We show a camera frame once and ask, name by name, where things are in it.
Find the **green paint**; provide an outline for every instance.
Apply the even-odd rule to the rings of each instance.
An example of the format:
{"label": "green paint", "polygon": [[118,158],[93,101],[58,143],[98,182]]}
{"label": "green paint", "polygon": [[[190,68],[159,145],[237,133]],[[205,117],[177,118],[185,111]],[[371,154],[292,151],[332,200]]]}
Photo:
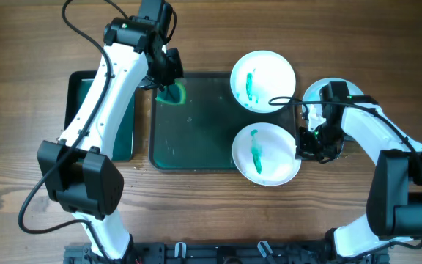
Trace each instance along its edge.
{"label": "green paint", "polygon": [[255,73],[255,69],[253,69],[252,73],[247,73],[247,83],[245,84],[245,88],[247,91],[247,96],[250,101],[253,100],[252,95],[252,86],[253,86],[253,74]]}
{"label": "green paint", "polygon": [[260,157],[262,156],[262,146],[260,146],[255,140],[255,134],[258,133],[257,129],[254,129],[250,132],[250,136],[252,136],[252,156],[253,156],[253,164],[255,165],[256,172],[258,174],[262,173],[262,161]]}

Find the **green sponge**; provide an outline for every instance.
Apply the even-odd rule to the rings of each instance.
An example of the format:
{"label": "green sponge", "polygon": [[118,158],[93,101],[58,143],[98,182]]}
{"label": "green sponge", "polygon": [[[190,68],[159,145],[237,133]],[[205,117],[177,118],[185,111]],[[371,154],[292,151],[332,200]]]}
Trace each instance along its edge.
{"label": "green sponge", "polygon": [[155,99],[157,102],[178,106],[185,104],[186,98],[185,87],[179,81],[175,81],[175,84],[166,86],[164,91],[160,92]]}

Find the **wooden table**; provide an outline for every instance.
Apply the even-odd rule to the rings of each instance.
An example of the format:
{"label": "wooden table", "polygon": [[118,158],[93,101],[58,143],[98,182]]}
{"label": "wooden table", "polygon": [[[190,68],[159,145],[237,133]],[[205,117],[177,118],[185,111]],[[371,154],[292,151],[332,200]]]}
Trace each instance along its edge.
{"label": "wooden table", "polygon": [[[100,55],[62,22],[62,1],[11,1],[0,7],[0,263],[60,263],[63,248],[87,242],[80,226],[48,235],[19,230],[22,201],[40,179],[37,148],[64,123],[67,80],[97,69]],[[73,5],[69,19],[102,40],[118,14]],[[286,57],[300,94],[324,77],[356,83],[385,113],[422,142],[422,1],[174,1],[171,46],[185,70],[230,71],[255,50]],[[120,4],[136,14],[138,5]],[[365,212],[374,166],[362,150],[336,162],[303,163],[290,183],[265,188],[243,176],[163,175],[147,160],[150,92],[137,93],[135,158],[117,164],[125,177],[119,209],[136,241],[255,242],[321,238]],[[49,227],[72,216],[44,188],[26,223]],[[392,263],[422,263],[422,250],[395,248]]]}

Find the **wood grain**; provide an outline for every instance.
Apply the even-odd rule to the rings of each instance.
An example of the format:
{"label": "wood grain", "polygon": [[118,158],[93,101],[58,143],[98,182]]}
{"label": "wood grain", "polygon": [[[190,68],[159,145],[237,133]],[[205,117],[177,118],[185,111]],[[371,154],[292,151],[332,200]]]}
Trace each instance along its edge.
{"label": "wood grain", "polygon": [[[27,235],[17,214],[40,179],[40,142],[54,141],[62,129],[69,75],[96,69],[100,56],[62,23],[60,1],[19,4],[0,7],[0,263],[60,263],[64,246],[87,241],[82,228]],[[171,46],[179,48],[185,70],[231,70],[250,51],[275,51],[291,62],[300,94],[324,77],[349,79],[422,142],[422,1],[172,4],[178,25]],[[121,6],[130,14],[138,10]],[[67,15],[101,41],[117,13],[83,4]],[[304,163],[294,180],[276,188],[255,186],[237,173],[163,175],[147,160],[149,92],[137,94],[136,114],[135,158],[117,164],[125,177],[119,209],[136,241],[321,238],[365,211],[374,166],[358,148],[331,164]],[[45,189],[26,214],[33,228],[71,218]],[[422,263],[422,250],[394,249],[391,257],[392,263]]]}

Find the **cable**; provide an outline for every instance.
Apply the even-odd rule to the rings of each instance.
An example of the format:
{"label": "cable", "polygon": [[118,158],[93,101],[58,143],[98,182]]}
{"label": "cable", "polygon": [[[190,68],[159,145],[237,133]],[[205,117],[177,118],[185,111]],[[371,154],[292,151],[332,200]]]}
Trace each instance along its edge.
{"label": "cable", "polygon": [[172,36],[174,35],[174,32],[175,32],[175,26],[177,25],[177,14],[175,13],[175,10],[172,10],[172,15],[174,15],[174,26],[172,27],[172,30],[170,31],[170,35],[166,38],[164,45],[169,43],[170,40],[172,39]]}
{"label": "cable", "polygon": [[[285,103],[274,103],[273,102],[274,100],[280,100],[280,99],[287,99],[289,101],[285,102]],[[271,106],[291,106],[291,105],[297,106],[297,105],[308,105],[308,104],[331,104],[331,105],[337,105],[337,106],[352,107],[352,108],[355,108],[355,109],[360,109],[362,111],[368,112],[369,114],[372,114],[374,117],[383,121],[401,139],[401,142],[408,147],[408,149],[410,150],[411,155],[413,156],[415,162],[418,164],[418,168],[419,168],[421,178],[422,178],[422,162],[419,158],[419,155],[416,153],[415,148],[408,141],[408,137],[403,136],[403,134],[401,134],[401,132],[395,127],[395,125],[393,125],[389,120],[387,120],[382,115],[380,115],[375,108],[367,108],[367,107],[356,105],[354,103],[328,102],[328,101],[305,101],[305,102],[300,101],[300,102],[292,103],[290,100],[299,100],[299,99],[292,98],[292,97],[286,97],[286,96],[279,96],[279,97],[271,99],[268,102],[268,104],[270,104]],[[411,245],[411,244],[408,244],[408,243],[398,242],[398,241],[391,241],[388,244],[385,244],[384,246],[381,246],[377,249],[372,249],[371,251],[368,251],[368,252],[361,253],[358,256],[344,258],[344,262],[359,260],[360,258],[363,258],[367,255],[376,253],[380,250],[387,249],[391,246],[403,246],[403,247],[406,247],[408,249],[421,249],[422,248],[422,237],[421,237],[420,243],[418,243],[416,245]]]}
{"label": "cable", "polygon": [[26,200],[24,201],[24,203],[22,204],[21,210],[19,211],[19,215],[18,215],[18,224],[19,227],[22,231],[28,233],[28,234],[46,234],[49,232],[53,232],[55,230],[61,229],[63,227],[67,227],[71,224],[77,224],[77,223],[82,223],[85,224],[86,227],[89,229],[89,231],[92,234],[92,238],[94,239],[94,242],[97,244],[100,252],[102,253],[102,255],[104,256],[105,259],[107,259],[107,261],[109,263],[113,263],[112,260],[110,260],[110,258],[108,257],[108,255],[106,254],[95,230],[94,227],[92,226],[92,223],[90,221],[87,220],[83,220],[83,219],[76,219],[76,220],[72,220],[72,221],[67,221],[63,224],[58,224],[54,227],[50,227],[44,230],[31,230],[29,228],[27,228],[24,223],[23,223],[23,217],[24,214],[27,210],[27,207],[29,206],[30,201],[32,200],[32,198],[34,198],[34,195],[37,193],[37,191],[40,189],[40,187],[43,185],[43,183],[45,183],[45,181],[47,180],[48,177],[50,177],[50,175],[57,170],[67,159],[68,157],[73,153],[74,149],[79,145],[79,143],[81,142],[82,138],[86,135],[87,130],[89,129],[92,120],[95,118],[95,115],[98,111],[98,109],[100,108],[100,105],[103,102],[103,98],[106,96],[107,90],[108,90],[108,86],[110,85],[110,80],[111,80],[111,61],[110,58],[108,57],[108,54],[105,52],[105,50],[102,48],[102,46],[100,46],[95,40],[93,40],[91,37],[89,37],[87,34],[83,33],[81,30],[77,29],[74,25],[72,25],[68,19],[66,18],[66,7],[69,3],[71,3],[73,0],[66,0],[66,2],[63,5],[62,8],[62,17],[63,17],[63,21],[76,33],[78,33],[80,36],[84,37],[85,39],[87,39],[90,43],[92,43],[92,45],[94,45],[102,54],[102,56],[104,57],[105,63],[107,65],[107,73],[106,73],[106,78],[105,78],[105,84],[103,86],[103,90],[100,94],[99,100],[96,102],[94,109],[92,110],[92,113],[89,115],[89,118],[86,121],[86,124],[84,125],[84,127],[82,128],[81,132],[79,133],[78,138],[74,141],[74,143],[71,145],[70,149],[56,162],[56,164],[51,167],[51,169],[48,170],[47,173],[45,173],[45,175],[43,175],[42,179],[39,180],[39,182],[35,185],[35,187],[30,191],[29,195],[27,196]]}
{"label": "cable", "polygon": [[126,13],[125,12],[123,12],[123,10],[119,7],[119,6],[117,6],[115,3],[113,3],[112,1],[110,1],[110,0],[104,0],[104,1],[106,1],[107,3],[109,3],[109,4],[111,4],[111,6],[112,7],[115,7],[117,10],[118,10],[118,12],[120,12],[122,15],[123,15],[123,17],[125,18],[125,19],[128,19],[128,16],[126,15]]}

